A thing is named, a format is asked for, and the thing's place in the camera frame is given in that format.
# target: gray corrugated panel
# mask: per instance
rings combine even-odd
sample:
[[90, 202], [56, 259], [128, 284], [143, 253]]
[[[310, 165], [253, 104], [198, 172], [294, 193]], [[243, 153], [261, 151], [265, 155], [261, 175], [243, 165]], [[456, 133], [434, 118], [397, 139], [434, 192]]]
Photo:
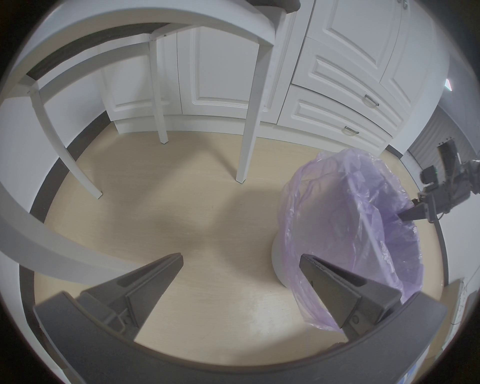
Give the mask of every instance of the gray corrugated panel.
[[409, 148], [409, 151], [422, 168], [427, 168], [430, 165], [437, 167], [440, 181], [443, 181], [445, 176], [437, 146], [450, 138], [455, 139], [462, 161], [477, 157], [474, 148], [460, 128], [443, 109], [437, 107], [421, 134]]

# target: chair leg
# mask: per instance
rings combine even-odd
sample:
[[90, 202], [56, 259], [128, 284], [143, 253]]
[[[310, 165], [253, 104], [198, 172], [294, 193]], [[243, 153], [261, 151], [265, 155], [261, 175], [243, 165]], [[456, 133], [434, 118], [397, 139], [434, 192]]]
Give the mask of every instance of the chair leg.
[[30, 100], [32, 102], [33, 109], [35, 114], [40, 122], [40, 126], [45, 133], [48, 141], [52, 145], [57, 155], [66, 165], [68, 170], [77, 178], [77, 180], [89, 191], [95, 198], [99, 198], [102, 195], [102, 192], [89, 180], [89, 178], [78, 168], [77, 163], [72, 158], [70, 153], [67, 151], [63, 143], [61, 142], [60, 137], [58, 136], [53, 124], [50, 121], [50, 118], [45, 111], [45, 106], [40, 98], [40, 93], [36, 89], [31, 89], [30, 91]]
[[243, 130], [243, 139], [240, 150], [240, 160], [236, 180], [243, 183], [247, 178], [250, 159], [252, 158], [253, 147], [257, 138], [257, 131], [260, 125], [260, 117], [265, 105], [265, 84], [268, 77], [268, 69], [272, 59], [272, 46], [258, 48], [257, 63], [253, 73], [252, 90], [248, 102], [247, 119]]
[[152, 79], [152, 107], [155, 117], [156, 129], [160, 142], [165, 144], [168, 142], [167, 127], [163, 118], [162, 99], [160, 94], [160, 79], [158, 78], [157, 49], [156, 40], [149, 42], [150, 47], [150, 76]]

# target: purple plastic bag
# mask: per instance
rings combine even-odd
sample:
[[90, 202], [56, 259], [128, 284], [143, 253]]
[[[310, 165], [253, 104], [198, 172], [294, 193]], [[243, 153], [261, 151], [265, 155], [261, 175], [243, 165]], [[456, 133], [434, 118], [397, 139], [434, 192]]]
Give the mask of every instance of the purple plastic bag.
[[278, 211], [283, 272], [305, 321], [339, 331], [300, 271], [304, 253], [402, 292], [423, 282], [420, 240], [397, 213], [413, 206], [385, 163], [360, 149], [321, 152], [282, 191]]

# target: metal handle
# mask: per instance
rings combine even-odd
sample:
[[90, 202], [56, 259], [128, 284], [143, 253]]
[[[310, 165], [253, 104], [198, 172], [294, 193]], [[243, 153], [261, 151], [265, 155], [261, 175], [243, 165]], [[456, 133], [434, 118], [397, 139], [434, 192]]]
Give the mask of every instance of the metal handle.
[[376, 107], [378, 107], [380, 104], [378, 104], [375, 100], [373, 100], [370, 96], [365, 95], [364, 98], [369, 99], [372, 103], [375, 104]]
[[350, 127], [347, 126], [347, 125], [344, 127], [344, 129], [346, 129], [347, 131], [352, 132], [352, 133], [354, 133], [354, 134], [356, 134], [356, 135], [358, 135], [358, 134], [360, 133], [360, 132], [358, 132], [358, 131], [350, 128]]

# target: floor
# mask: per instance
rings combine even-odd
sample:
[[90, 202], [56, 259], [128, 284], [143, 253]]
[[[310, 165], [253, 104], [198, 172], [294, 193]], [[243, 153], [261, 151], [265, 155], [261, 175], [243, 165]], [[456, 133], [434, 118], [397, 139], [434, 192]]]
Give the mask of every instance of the floor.
[[[79, 166], [99, 187], [96, 200], [69, 174], [45, 224], [86, 247], [148, 263], [181, 252], [184, 267], [136, 342], [184, 359], [231, 365], [295, 360], [345, 341], [303, 321], [270, 259], [282, 186], [318, 149], [257, 139], [244, 184], [235, 181], [241, 136], [169, 132], [119, 135], [109, 125]], [[381, 158], [415, 197], [402, 163]], [[433, 225], [418, 222], [423, 291], [439, 299], [442, 259]], [[36, 273], [36, 301], [86, 288]]]

